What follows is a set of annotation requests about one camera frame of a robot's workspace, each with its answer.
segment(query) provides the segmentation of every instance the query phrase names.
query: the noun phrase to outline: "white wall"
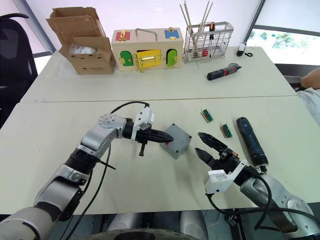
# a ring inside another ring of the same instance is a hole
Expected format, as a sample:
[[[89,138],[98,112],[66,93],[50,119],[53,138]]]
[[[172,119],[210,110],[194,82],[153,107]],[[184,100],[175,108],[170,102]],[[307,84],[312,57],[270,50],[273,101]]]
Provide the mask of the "white wall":
[[[19,9],[17,8],[13,0],[0,0],[0,1],[1,1],[0,16],[6,15],[6,14],[20,13]],[[17,21],[26,32],[29,38],[32,53],[37,54],[37,53],[42,53],[46,51],[24,18],[13,17],[12,19]]]
[[[46,21],[52,8],[96,8],[103,29],[109,38],[112,37],[114,30],[122,29],[179,27],[183,34],[186,32],[186,23],[179,7],[179,4],[183,6],[183,0],[26,1],[57,49],[61,44]],[[192,24],[201,22],[207,2],[208,0],[186,1]],[[207,22],[230,22],[234,27],[230,45],[239,45],[246,36],[259,3],[260,0],[214,0]]]
[[[320,32],[320,0],[267,0],[256,25]]]

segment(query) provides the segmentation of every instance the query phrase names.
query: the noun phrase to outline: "wire basket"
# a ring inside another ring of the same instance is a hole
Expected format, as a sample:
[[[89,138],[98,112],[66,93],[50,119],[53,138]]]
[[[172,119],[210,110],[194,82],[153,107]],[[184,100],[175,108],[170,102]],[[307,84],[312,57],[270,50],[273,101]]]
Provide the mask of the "wire basket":
[[[226,21],[215,22],[214,31],[209,31],[210,24],[204,24],[208,31],[198,32],[200,24],[186,28],[184,58],[187,62],[225,55],[234,27]]]

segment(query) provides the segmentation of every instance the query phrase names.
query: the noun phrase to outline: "person's arm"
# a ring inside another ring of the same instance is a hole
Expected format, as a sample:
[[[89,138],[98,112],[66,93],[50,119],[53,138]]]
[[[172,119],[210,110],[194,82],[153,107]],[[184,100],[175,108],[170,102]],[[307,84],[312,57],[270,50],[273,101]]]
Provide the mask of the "person's arm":
[[[313,88],[320,89],[320,68],[317,68],[311,72],[307,76],[304,76],[301,79],[301,86],[304,88]]]

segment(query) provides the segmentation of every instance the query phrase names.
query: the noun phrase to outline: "wooden lock box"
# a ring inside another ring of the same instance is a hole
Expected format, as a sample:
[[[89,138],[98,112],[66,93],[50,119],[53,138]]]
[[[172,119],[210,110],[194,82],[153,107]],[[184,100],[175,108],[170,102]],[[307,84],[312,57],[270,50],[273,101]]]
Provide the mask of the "wooden lock box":
[[[115,30],[111,45],[120,71],[182,66],[184,39],[178,27]]]

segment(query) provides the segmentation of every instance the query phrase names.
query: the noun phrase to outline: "cardboard box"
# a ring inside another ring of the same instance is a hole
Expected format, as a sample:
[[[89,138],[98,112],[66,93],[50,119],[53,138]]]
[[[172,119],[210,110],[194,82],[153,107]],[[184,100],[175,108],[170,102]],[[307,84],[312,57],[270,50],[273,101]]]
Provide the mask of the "cardboard box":
[[[95,54],[69,54],[70,45],[96,49]],[[112,74],[116,60],[108,37],[73,37],[72,42],[62,45],[59,52],[73,65],[78,74]]]
[[[73,37],[106,36],[93,7],[54,8],[47,22],[62,45],[72,42]]]

